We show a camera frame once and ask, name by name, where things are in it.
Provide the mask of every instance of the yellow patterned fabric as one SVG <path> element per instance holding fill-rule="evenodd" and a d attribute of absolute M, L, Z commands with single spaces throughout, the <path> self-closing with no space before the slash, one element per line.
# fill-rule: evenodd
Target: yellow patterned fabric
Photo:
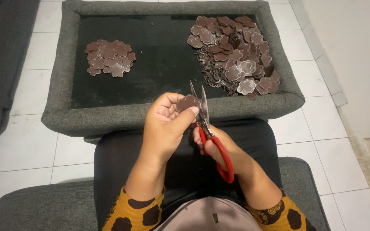
<path fill-rule="evenodd" d="M 114 207 L 106 218 L 102 231 L 152 231 L 161 222 L 161 203 L 164 192 L 149 201 L 136 201 L 121 189 Z M 264 231 L 316 231 L 305 215 L 282 191 L 281 201 L 267 210 L 246 206 Z"/>
<path fill-rule="evenodd" d="M 124 186 L 110 209 L 102 231 L 153 230 L 161 222 L 163 199 L 164 192 L 149 201 L 136 201 L 126 194 Z"/>
<path fill-rule="evenodd" d="M 256 210 L 249 206 L 246 208 L 263 231 L 316 231 L 283 191 L 281 201 L 270 209 Z"/>

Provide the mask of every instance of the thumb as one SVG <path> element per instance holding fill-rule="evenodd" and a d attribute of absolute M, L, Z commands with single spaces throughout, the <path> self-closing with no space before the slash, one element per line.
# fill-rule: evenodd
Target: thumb
<path fill-rule="evenodd" d="M 171 123 L 175 128 L 179 129 L 180 132 L 183 133 L 193 122 L 198 113 L 199 108 L 197 107 L 187 108 L 185 111 L 181 112 L 181 114 L 179 114 Z"/>
<path fill-rule="evenodd" d="M 216 162 L 218 162 L 222 169 L 228 171 L 227 165 L 222 157 L 221 152 L 218 147 L 212 142 L 212 140 L 207 140 L 204 146 L 205 152 L 210 155 Z"/>

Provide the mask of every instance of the red scissor handle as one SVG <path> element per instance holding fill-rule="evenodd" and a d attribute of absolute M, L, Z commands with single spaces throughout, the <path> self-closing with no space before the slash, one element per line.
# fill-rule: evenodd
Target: red scissor handle
<path fill-rule="evenodd" d="M 199 134 L 201 135 L 202 144 L 205 145 L 206 143 L 205 131 L 201 127 L 199 127 Z M 218 162 L 216 162 L 216 167 L 218 169 L 219 175 L 221 175 L 222 178 L 227 183 L 232 183 L 235 179 L 234 168 L 232 167 L 232 162 L 231 159 L 229 159 L 228 152 L 217 136 L 211 137 L 211 140 L 213 144 L 215 144 L 218 147 L 219 151 L 221 152 L 222 158 L 224 159 L 228 169 L 228 171 L 223 170 L 221 165 Z"/>

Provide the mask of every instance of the scissor blade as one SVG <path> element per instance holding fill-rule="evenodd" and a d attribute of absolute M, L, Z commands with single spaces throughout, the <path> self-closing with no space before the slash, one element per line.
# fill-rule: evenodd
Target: scissor blade
<path fill-rule="evenodd" d="M 202 87 L 202 102 L 201 102 L 201 110 L 203 112 L 203 115 L 205 116 L 205 120 L 206 122 L 208 123 L 206 126 L 209 128 L 209 112 L 208 112 L 208 104 L 206 102 L 206 94 L 205 94 L 205 90 Z"/>
<path fill-rule="evenodd" d="M 194 86 L 192 85 L 192 80 L 190 81 L 191 82 L 191 94 L 198 99 L 197 97 L 197 94 L 195 93 L 195 89 L 194 89 Z"/>

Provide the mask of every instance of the white wall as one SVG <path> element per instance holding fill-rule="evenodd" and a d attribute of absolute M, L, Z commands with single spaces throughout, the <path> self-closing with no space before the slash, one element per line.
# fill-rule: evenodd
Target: white wall
<path fill-rule="evenodd" d="M 348 104 L 338 111 L 350 137 L 370 138 L 370 0 L 302 0 Z"/>

